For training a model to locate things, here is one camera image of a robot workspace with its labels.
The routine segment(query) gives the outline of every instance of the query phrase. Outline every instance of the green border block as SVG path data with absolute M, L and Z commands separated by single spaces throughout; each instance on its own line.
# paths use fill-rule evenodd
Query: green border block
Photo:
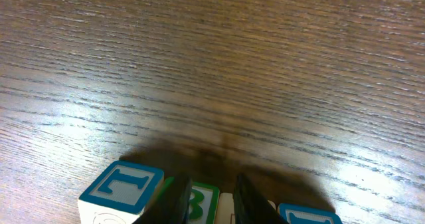
M 170 184 L 173 182 L 174 177 L 168 177 L 162 186 L 161 191 L 159 192 L 158 197 L 163 195 L 164 191 L 167 189 L 167 187 L 170 186 Z M 212 190 L 212 197 L 211 197 L 211 203 L 210 203 L 210 209 L 208 210 L 208 216 L 207 216 L 207 222 L 206 224 L 214 224 L 215 215 L 217 211 L 217 205 L 218 205 L 218 196 L 220 195 L 220 190 L 218 187 L 215 187 L 213 185 L 208 185 L 205 183 L 199 183 L 199 182 L 193 182 L 192 187 L 203 187 L 205 189 L 211 189 Z

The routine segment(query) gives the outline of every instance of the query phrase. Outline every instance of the wooden surface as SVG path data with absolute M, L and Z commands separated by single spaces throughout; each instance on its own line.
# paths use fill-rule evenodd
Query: wooden surface
M 0 0 L 0 222 L 122 159 L 425 223 L 425 0 Z

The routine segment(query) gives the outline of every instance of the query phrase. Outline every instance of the toy block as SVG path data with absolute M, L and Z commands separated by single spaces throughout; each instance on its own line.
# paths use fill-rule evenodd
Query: toy block
M 336 214 L 309 207 L 281 203 L 278 212 L 289 224 L 342 224 Z
M 273 201 L 268 201 L 275 209 L 276 205 Z M 215 224 L 236 224 L 234 218 L 234 204 L 233 194 L 222 193 L 218 199 L 217 215 L 215 217 Z
M 163 182 L 161 169 L 115 161 L 78 199 L 81 224 L 133 223 Z
M 173 177 L 168 177 L 161 192 L 164 192 L 172 181 Z M 215 186 L 193 182 L 189 200 L 189 223 L 214 224 L 219 194 L 220 191 Z

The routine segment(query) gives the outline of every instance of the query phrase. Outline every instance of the wood grain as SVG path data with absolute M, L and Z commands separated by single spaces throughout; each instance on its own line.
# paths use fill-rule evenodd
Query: wood grain
M 0 222 L 78 223 L 121 158 L 425 223 L 424 1 L 0 0 Z

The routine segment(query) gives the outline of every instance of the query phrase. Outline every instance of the block face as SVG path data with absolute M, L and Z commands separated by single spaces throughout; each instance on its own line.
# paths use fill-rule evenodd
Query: block face
M 161 184 L 157 168 L 115 161 L 84 191 L 81 201 L 138 214 Z
M 276 205 L 273 201 L 268 201 L 275 209 Z M 222 193 L 218 199 L 217 215 L 215 217 L 215 224 L 236 224 L 234 217 L 234 204 L 233 194 Z
M 159 195 L 162 195 L 173 180 L 174 177 L 168 177 L 164 181 L 163 189 Z M 193 182 L 191 198 L 189 200 L 189 223 L 214 224 L 219 194 L 218 187 Z
M 103 224 L 103 223 L 107 223 L 108 221 L 112 221 L 114 220 L 114 223 L 116 224 L 126 224 L 126 222 L 121 218 L 118 217 L 117 215 L 111 214 L 111 213 L 101 213 L 101 214 L 95 214 L 94 219 L 93 219 L 93 224 Z
M 290 224 L 342 224 L 334 213 L 281 203 L 279 214 Z

